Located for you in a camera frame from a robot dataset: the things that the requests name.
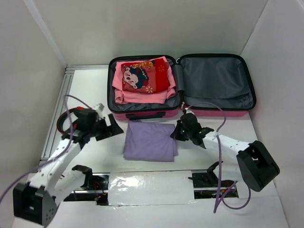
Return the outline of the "purple garment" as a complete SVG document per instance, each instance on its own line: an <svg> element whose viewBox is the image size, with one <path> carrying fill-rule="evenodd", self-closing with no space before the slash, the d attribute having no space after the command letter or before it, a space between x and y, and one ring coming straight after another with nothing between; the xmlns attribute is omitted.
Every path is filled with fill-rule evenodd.
<svg viewBox="0 0 304 228"><path fill-rule="evenodd" d="M129 161L173 162L178 156L176 141L171 138L174 124L130 121L123 157Z"/></svg>

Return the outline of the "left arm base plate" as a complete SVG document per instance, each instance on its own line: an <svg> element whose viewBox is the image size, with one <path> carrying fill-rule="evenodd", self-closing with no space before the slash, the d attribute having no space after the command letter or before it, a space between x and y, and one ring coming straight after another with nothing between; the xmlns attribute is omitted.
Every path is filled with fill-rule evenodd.
<svg viewBox="0 0 304 228"><path fill-rule="evenodd" d="M109 185L109 173L93 173L91 177L88 187L82 188L79 187L71 193L92 193L92 194L104 194L108 193L108 185Z"/></svg>

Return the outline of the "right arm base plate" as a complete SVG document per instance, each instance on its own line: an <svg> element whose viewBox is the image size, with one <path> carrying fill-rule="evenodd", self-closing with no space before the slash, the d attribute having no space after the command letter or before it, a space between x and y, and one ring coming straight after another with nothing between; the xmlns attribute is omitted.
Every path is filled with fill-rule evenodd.
<svg viewBox="0 0 304 228"><path fill-rule="evenodd" d="M193 187L195 189L202 188L217 188L218 187L218 178L216 175L209 175L207 172L195 172L189 177L193 182Z"/></svg>

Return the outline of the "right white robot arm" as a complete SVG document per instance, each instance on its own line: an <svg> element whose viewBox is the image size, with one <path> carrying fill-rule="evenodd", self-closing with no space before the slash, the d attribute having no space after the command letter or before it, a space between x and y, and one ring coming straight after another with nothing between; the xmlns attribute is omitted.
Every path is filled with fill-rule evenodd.
<svg viewBox="0 0 304 228"><path fill-rule="evenodd" d="M215 162L207 169L207 180L212 186L223 181L244 182L251 190L260 192L276 176L280 169L262 142L242 142L202 127L191 113L182 115L177 121L171 138L177 141L192 141L196 146L212 151L221 151L236 159L236 164Z"/></svg>

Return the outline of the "pink sweater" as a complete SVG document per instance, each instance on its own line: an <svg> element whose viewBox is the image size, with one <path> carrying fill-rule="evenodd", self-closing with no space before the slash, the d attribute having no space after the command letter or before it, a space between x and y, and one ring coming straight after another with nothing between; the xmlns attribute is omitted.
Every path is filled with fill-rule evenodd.
<svg viewBox="0 0 304 228"><path fill-rule="evenodd" d="M159 57L164 59L165 61L168 62L166 57L162 56ZM114 78L112 80L112 87L114 88L114 102L116 104L128 104L128 103L138 103L138 104L164 104L166 100L174 97L176 95L175 92L175 79L172 73L172 68L169 64L167 73L168 73L168 80L169 80L169 88L168 90L160 93L152 93L152 94L141 94L141 93L132 93L132 92L127 92L123 91L122 89L122 72L121 72L121 65L123 63L127 62L143 62L143 60L140 61L118 61L116 63L115 67L115 73L114 73Z"/></svg>

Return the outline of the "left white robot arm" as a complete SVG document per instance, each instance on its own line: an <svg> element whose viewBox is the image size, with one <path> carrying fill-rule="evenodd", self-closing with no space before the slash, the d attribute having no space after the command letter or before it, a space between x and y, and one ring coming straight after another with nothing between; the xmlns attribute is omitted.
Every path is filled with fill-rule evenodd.
<svg viewBox="0 0 304 228"><path fill-rule="evenodd" d="M75 109L77 119L61 136L53 154L26 183L19 182L13 189L14 216L42 226L53 220L60 203L78 188L93 186L91 168L71 161L82 151L91 138L97 141L123 133L112 114L110 124L98 107Z"/></svg>

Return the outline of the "red cartoon print garment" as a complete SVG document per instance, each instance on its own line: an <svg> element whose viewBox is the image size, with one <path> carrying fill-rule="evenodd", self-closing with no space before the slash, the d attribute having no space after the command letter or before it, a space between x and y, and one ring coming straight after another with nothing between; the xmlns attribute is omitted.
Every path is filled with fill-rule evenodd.
<svg viewBox="0 0 304 228"><path fill-rule="evenodd" d="M169 64L162 58L121 65L123 91L141 94L160 93L168 90Z"/></svg>

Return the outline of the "red and black headphones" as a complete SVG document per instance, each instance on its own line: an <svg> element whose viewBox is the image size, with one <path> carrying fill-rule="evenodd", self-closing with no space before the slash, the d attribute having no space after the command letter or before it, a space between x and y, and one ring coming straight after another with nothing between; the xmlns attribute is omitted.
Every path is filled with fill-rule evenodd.
<svg viewBox="0 0 304 228"><path fill-rule="evenodd" d="M80 111L80 110L83 110L84 108L81 107L81 106L78 106L78 107L75 107L75 108L72 108L72 109L69 109L69 112L70 114L74 113L75 111ZM68 118L67 116L67 113L66 112L63 112L59 118L57 119L57 123L56 123L56 127L57 127L57 130L63 134L64 133L64 130L63 130L63 124L65 122L65 120Z"/></svg>

